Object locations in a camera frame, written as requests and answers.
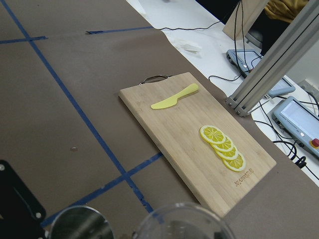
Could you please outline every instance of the yellow lemon slice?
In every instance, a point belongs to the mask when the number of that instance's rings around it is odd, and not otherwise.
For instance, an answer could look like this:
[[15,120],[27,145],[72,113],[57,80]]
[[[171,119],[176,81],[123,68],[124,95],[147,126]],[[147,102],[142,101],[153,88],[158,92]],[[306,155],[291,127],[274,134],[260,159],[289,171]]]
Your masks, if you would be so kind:
[[219,152],[229,152],[234,147],[234,142],[231,140],[230,137],[226,136],[226,140],[220,144],[210,144],[214,149],[218,150]]
[[246,160],[244,156],[239,152],[237,158],[233,160],[223,159],[224,165],[232,171],[240,172],[246,167]]
[[226,140],[226,135],[219,128],[212,125],[202,126],[200,128],[200,136],[211,144],[220,144]]
[[221,157],[222,159],[225,159],[225,160],[233,160],[233,159],[237,158],[237,156],[238,156],[238,149],[236,146],[233,146],[231,148],[231,150],[228,152],[220,152],[218,150],[215,150],[215,152],[217,153],[217,155],[219,157]]

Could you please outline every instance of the cutting board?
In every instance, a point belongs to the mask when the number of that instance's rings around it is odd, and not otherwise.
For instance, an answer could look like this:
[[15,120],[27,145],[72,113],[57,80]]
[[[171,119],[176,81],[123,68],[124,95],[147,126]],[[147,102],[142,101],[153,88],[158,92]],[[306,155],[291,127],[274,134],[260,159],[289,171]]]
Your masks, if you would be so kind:
[[[173,107],[151,105],[197,83],[199,90]],[[233,116],[190,74],[122,89],[119,96],[198,201],[223,217],[275,165],[273,158]],[[224,166],[199,134],[214,125],[229,136],[246,158],[246,168],[234,172]]]

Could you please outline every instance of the blue tape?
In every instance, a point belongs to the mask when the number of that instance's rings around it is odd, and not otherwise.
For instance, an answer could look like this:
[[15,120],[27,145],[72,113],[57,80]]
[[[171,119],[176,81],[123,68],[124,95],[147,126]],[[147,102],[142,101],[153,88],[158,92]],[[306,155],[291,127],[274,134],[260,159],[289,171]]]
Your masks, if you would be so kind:
[[45,39],[48,39],[48,38],[46,36],[38,36],[38,37],[31,37],[31,38],[4,40],[4,41],[0,41],[0,44],[8,44],[8,43],[16,43],[16,42],[24,42],[24,41],[37,41],[37,40],[45,40]]
[[[94,192],[90,193],[89,195],[81,198],[80,200],[76,201],[75,203],[71,204],[69,207],[72,206],[80,206],[80,205],[85,205],[86,203],[92,201],[93,199],[97,198],[98,196],[102,195],[103,193],[107,192],[108,190],[112,189],[113,187],[115,187],[116,185],[118,185],[119,183],[123,182],[125,180],[125,178],[127,177],[131,177],[134,174],[136,174],[137,172],[141,171],[142,169],[144,169],[145,167],[147,167],[148,165],[150,165],[151,163],[155,162],[156,160],[158,160],[159,158],[161,158],[163,156],[163,154],[160,152],[156,155],[154,155],[153,157],[151,157],[148,160],[145,160],[143,163],[139,164],[138,166],[136,166],[135,168],[131,169],[130,171],[128,171],[125,175],[122,175],[114,180],[112,180],[111,182],[107,183],[106,185],[104,185],[102,188],[99,188],[97,190],[95,190]],[[51,215],[50,217],[46,218],[42,223],[41,226],[44,228],[50,224],[53,223],[54,219],[62,212],[63,210]]]
[[119,31],[134,31],[134,30],[143,30],[143,29],[151,29],[154,28],[152,26],[143,26],[143,27],[135,27],[135,28],[125,28],[125,29],[116,29],[116,30],[106,30],[106,31],[86,31],[88,34],[101,34],[101,33],[111,33],[111,32],[119,32]]
[[[20,31],[23,33],[23,35],[25,36],[25,38],[30,38],[28,33],[26,32],[26,30],[23,28],[23,26],[21,25],[21,23],[19,22],[19,20],[16,18],[16,16],[13,14],[13,12],[11,11],[11,9],[9,8],[9,6],[6,4],[6,2],[4,0],[0,0],[0,2],[3,4],[3,6],[5,7],[5,9],[7,10],[7,12],[9,13],[9,15],[11,16],[11,18],[14,20],[14,22],[16,23],[16,25],[18,26],[18,28],[20,29]],[[42,54],[42,52],[40,51],[40,49],[36,46],[36,44],[33,41],[29,41],[29,44],[31,45],[31,47],[33,48],[33,50],[36,52],[36,54],[38,55],[38,57],[41,59],[42,63],[45,65],[45,67],[47,68],[47,70],[50,72],[50,74],[52,75],[52,77],[55,79],[56,83],[60,86],[60,88],[62,89],[62,91],[64,92],[64,94],[66,95],[66,97],[69,99],[69,101],[71,102],[71,104],[73,105],[73,107],[75,108],[75,110],[78,112],[78,114],[80,115],[80,117],[82,118],[82,120],[84,121],[84,123],[87,125],[87,127],[90,129],[90,131],[93,133],[93,135],[95,136],[95,138],[97,139],[97,141],[99,142],[99,144],[102,146],[102,148],[104,149],[104,151],[106,152],[106,154],[109,156],[109,158],[111,159],[111,161],[114,163],[114,165],[116,166],[116,168],[119,170],[119,172],[123,175],[124,179],[126,180],[126,182],[128,183],[128,185],[132,188],[133,192],[135,193],[135,195],[138,197],[138,199],[140,200],[140,202],[142,203],[142,205],[145,207],[145,209],[148,212],[152,212],[153,209],[150,206],[150,204],[144,199],[144,196],[142,195],[142,193],[140,192],[140,190],[138,189],[138,187],[136,186],[136,184],[133,182],[133,180],[128,177],[126,175],[126,171],[124,169],[124,167],[120,164],[120,162],[118,161],[118,159],[116,158],[116,156],[114,155],[114,153],[110,150],[110,148],[108,147],[108,145],[104,142],[104,140],[102,139],[102,137],[99,135],[98,131],[95,129],[95,127],[93,126],[93,124],[90,122],[90,120],[88,119],[88,117],[85,115],[85,113],[82,111],[82,109],[80,108],[80,106],[78,105],[78,103],[76,102],[76,100],[73,98],[73,96],[71,95],[71,93],[69,92],[69,90],[66,88],[66,86],[63,84],[63,82],[61,81],[61,79],[58,77],[58,75],[56,74],[56,72],[53,70],[53,68],[51,67],[51,65],[48,63],[48,61],[46,60],[46,58],[44,57],[44,55]]]

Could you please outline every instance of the yellow fabric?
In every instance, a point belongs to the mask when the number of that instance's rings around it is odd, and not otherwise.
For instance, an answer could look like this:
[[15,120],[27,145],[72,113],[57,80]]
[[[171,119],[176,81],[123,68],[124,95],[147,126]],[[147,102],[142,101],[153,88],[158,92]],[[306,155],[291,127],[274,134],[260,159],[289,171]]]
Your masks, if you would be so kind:
[[308,0],[270,0],[265,13],[270,19],[291,23],[307,3]]

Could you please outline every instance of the power socket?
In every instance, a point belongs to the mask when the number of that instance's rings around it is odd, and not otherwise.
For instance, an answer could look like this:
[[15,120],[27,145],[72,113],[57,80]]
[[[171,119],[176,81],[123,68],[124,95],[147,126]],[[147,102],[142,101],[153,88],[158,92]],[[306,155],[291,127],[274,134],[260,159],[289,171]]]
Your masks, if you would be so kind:
[[303,81],[299,82],[298,85],[307,92],[310,92],[319,99],[319,89],[318,87],[314,86],[312,82],[310,82],[308,79],[304,79]]

